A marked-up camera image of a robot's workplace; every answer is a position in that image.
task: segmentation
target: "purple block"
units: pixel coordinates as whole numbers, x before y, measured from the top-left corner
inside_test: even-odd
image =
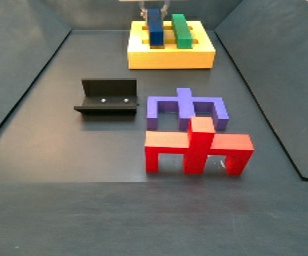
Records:
[[[220,97],[193,97],[191,88],[178,88],[177,97],[150,96],[148,100],[148,130],[158,129],[158,112],[178,112],[180,130],[187,131],[196,113],[209,113],[216,130],[227,129],[229,116]]]

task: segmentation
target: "toy block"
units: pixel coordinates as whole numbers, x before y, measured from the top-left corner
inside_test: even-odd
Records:
[[[145,153],[146,170],[158,172],[160,153],[184,154],[189,147],[185,133],[170,132],[146,132]]]
[[[160,9],[148,9],[148,27],[150,47],[165,47],[164,23]]]
[[[165,49],[152,49],[149,27],[145,21],[133,21],[128,60],[129,69],[211,69],[216,49],[200,21],[188,21],[193,37],[193,49],[180,49],[173,25],[164,21]]]
[[[211,117],[192,117],[189,131],[146,132],[146,171],[158,172],[160,154],[184,154],[185,174],[203,174],[209,155],[225,156],[228,175],[241,175],[255,152],[247,134],[217,134]]]
[[[178,49],[192,49],[192,32],[184,14],[172,14],[172,26]]]
[[[213,154],[225,155],[225,167],[229,175],[241,175],[255,153],[251,136],[247,134],[217,134],[213,142]]]
[[[148,99],[148,130],[158,129],[158,112],[178,112],[180,130],[187,131],[196,113],[212,115],[216,129],[227,129],[229,116],[223,98],[193,97],[191,88],[177,88],[177,97],[150,96]]]
[[[189,125],[189,149],[184,155],[184,173],[203,174],[216,134],[212,118],[193,118]]]

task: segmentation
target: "yellow base plate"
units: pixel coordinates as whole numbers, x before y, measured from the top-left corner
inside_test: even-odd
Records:
[[[165,48],[152,49],[145,21],[133,21],[128,46],[129,69],[201,69],[212,68],[216,49],[203,23],[188,21],[193,49],[178,49],[172,22],[164,21]]]

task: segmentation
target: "red arch block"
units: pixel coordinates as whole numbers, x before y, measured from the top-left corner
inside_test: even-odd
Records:
[[[158,172],[160,154],[184,154],[185,174],[203,174],[209,155],[225,156],[229,175],[241,175],[253,155],[248,134],[217,134],[211,117],[193,117],[188,133],[146,132],[146,171]]]

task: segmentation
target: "gray surface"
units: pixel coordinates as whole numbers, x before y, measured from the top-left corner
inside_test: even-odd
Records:
[[[247,0],[217,34],[308,178],[308,3]]]
[[[0,123],[70,28],[37,0],[0,0]]]
[[[132,20],[141,20],[138,3],[118,0],[42,0],[74,29],[130,29]],[[184,13],[191,20],[201,20],[215,29],[243,0],[189,0],[173,2],[169,14]],[[162,3],[146,3],[146,7],[162,7]]]
[[[244,179],[275,182],[297,174],[276,141],[247,85],[220,42],[212,70],[128,69],[129,32],[76,31],[40,77],[26,100],[0,131],[0,182],[88,182],[185,180],[183,156],[164,155],[164,175],[145,173],[146,99],[176,95],[191,87],[195,96],[224,97],[228,133],[249,133],[257,152]],[[74,111],[85,98],[82,78],[137,78],[136,117],[84,117]],[[160,116],[160,129],[178,130],[177,114]],[[204,179],[227,178],[211,158]]]
[[[0,184],[0,255],[305,256],[308,183]]]

